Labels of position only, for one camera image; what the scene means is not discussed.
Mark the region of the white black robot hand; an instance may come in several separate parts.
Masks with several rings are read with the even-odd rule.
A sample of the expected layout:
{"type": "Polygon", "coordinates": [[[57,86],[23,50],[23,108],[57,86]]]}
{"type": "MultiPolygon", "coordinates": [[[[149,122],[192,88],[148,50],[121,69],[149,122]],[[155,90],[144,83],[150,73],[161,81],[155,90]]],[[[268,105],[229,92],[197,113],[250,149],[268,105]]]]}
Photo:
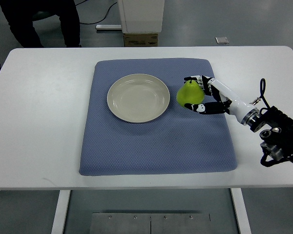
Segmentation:
{"type": "Polygon", "coordinates": [[[252,126],[259,119],[259,110],[253,104],[244,102],[229,87],[215,78],[198,75],[184,78],[184,82],[187,81],[198,83],[204,94],[213,97],[215,102],[205,102],[202,104],[187,102],[184,104],[185,108],[203,115],[223,113],[234,115],[242,125],[252,126]]]}

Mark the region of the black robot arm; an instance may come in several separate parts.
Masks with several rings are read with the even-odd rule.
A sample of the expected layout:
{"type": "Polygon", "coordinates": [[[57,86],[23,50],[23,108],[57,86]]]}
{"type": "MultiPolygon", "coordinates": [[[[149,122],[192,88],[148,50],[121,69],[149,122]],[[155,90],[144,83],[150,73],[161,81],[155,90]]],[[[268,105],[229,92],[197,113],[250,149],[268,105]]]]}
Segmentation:
{"type": "Polygon", "coordinates": [[[266,105],[255,115],[251,122],[251,131],[257,132],[265,125],[270,129],[259,133],[263,142],[260,144],[263,156],[260,163],[265,167],[271,167],[283,162],[293,163],[293,119],[288,117],[275,106],[270,106],[264,97],[266,89],[265,79],[260,80],[260,97],[255,101],[263,101],[266,105]]]}

